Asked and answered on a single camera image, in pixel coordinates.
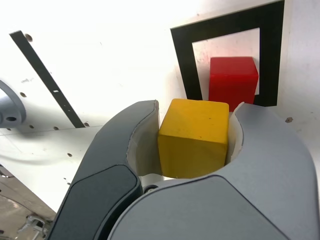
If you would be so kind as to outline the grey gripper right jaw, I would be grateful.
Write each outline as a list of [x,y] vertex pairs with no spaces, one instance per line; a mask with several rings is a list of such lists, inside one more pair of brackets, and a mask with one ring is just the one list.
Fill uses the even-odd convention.
[[241,149],[223,168],[170,179],[132,203],[111,240],[316,240],[318,181],[310,152],[266,107],[234,113]]

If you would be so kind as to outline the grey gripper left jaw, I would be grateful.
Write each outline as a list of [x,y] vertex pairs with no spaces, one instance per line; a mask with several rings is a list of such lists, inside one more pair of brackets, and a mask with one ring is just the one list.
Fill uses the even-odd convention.
[[139,101],[110,119],[88,147],[57,212],[49,240],[105,240],[143,195],[140,178],[161,175],[159,103]]

